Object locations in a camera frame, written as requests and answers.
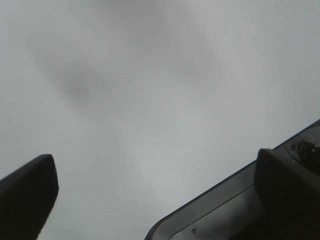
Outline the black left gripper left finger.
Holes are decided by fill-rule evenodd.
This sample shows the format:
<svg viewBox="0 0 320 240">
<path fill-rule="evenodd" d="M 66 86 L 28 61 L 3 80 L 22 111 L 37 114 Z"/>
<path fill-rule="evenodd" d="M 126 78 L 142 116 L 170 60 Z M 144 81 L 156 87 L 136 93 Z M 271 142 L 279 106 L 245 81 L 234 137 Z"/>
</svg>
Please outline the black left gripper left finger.
<svg viewBox="0 0 320 240">
<path fill-rule="evenodd" d="M 42 154 L 0 180 L 0 238 L 36 240 L 55 205 L 59 182 L 54 158 Z"/>
</svg>

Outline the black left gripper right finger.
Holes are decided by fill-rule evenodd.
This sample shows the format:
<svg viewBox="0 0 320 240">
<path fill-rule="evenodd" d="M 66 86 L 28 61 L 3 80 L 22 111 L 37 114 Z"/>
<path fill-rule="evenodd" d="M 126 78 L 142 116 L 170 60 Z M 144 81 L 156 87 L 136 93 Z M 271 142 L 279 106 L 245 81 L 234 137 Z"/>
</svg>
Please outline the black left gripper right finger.
<svg viewBox="0 0 320 240">
<path fill-rule="evenodd" d="M 245 229 L 249 240 L 318 240 L 320 177 L 271 149 L 258 152 L 254 187 L 265 213 Z"/>
</svg>

